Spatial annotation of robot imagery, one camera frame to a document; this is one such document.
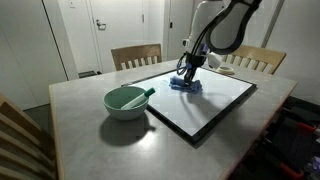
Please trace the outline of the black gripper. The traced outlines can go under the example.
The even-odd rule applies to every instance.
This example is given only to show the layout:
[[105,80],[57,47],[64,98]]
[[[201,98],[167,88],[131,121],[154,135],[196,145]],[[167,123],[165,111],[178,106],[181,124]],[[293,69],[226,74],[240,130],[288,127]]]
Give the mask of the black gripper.
[[186,60],[185,60],[185,68],[187,69],[184,75],[184,83],[189,84],[193,82],[194,76],[196,74],[196,70],[201,67],[206,60],[204,55],[192,55],[191,53],[186,53]]

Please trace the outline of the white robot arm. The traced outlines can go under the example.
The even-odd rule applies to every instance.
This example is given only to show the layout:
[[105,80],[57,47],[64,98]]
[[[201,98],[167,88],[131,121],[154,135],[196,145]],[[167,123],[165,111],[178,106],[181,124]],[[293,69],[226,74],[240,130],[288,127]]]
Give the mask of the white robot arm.
[[186,65],[179,75],[190,85],[196,70],[205,62],[210,68],[221,65],[222,56],[236,51],[242,44],[249,20],[262,0],[203,0],[198,4],[189,37],[185,40]]

